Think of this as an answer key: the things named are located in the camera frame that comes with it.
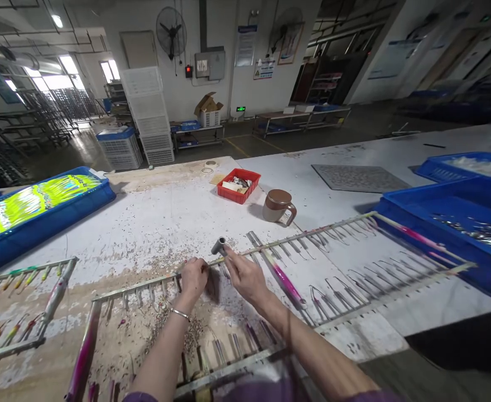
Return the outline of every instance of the electrical box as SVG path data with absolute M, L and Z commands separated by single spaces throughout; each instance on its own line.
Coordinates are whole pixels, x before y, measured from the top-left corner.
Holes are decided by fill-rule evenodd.
M 225 51 L 209 51 L 195 54 L 195 77 L 209 81 L 225 77 Z

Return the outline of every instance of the cardboard box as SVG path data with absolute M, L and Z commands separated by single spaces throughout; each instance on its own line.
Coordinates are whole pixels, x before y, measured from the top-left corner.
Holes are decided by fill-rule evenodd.
M 310 113 L 314 110 L 314 105 L 297 105 L 296 112 Z
M 202 112 L 216 112 L 223 108 L 223 104 L 221 102 L 216 103 L 214 98 L 212 97 L 215 92 L 209 92 L 204 95 L 201 101 L 197 104 L 194 110 L 194 115 L 197 116 L 198 119 L 201 119 Z

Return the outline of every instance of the mug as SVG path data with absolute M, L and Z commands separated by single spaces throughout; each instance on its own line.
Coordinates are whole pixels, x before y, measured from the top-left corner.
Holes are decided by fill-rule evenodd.
M 290 218 L 286 222 L 289 226 L 297 214 L 297 209 L 292 204 L 292 196 L 284 190 L 270 190 L 264 201 L 262 208 L 262 217 L 268 222 L 277 222 L 285 214 L 288 209 Z

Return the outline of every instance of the wall poster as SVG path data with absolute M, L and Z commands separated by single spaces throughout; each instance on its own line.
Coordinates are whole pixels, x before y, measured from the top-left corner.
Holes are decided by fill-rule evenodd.
M 414 39 L 389 42 L 368 79 L 396 77 L 402 72 L 407 59 L 415 53 L 421 41 L 421 39 Z
M 255 55 L 255 41 L 257 39 L 257 26 L 245 25 L 238 27 L 238 43 L 236 45 L 236 67 L 253 65 Z
M 275 68 L 275 59 L 259 59 L 255 63 L 255 73 L 253 74 L 253 79 L 267 79 L 272 78 L 273 69 Z
M 6 84 L 6 79 L 0 74 L 0 96 L 4 99 L 4 102 L 20 103 L 17 94 Z
M 294 62 L 302 32 L 303 23 L 295 25 L 293 28 L 289 28 L 289 32 L 283 38 L 281 51 L 279 52 L 279 61 L 277 64 L 292 64 Z

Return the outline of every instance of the wall fan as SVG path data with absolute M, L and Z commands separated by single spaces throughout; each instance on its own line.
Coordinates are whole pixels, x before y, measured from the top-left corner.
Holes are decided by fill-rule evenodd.
M 186 48 L 186 25 L 173 7 L 164 7 L 156 18 L 156 37 L 170 60 Z
M 303 25 L 303 14 L 298 7 L 291 7 L 283 11 L 277 21 L 273 24 L 272 32 L 269 35 L 269 45 L 272 54 L 277 48 L 281 48 L 283 43 L 289 38 L 296 37 Z

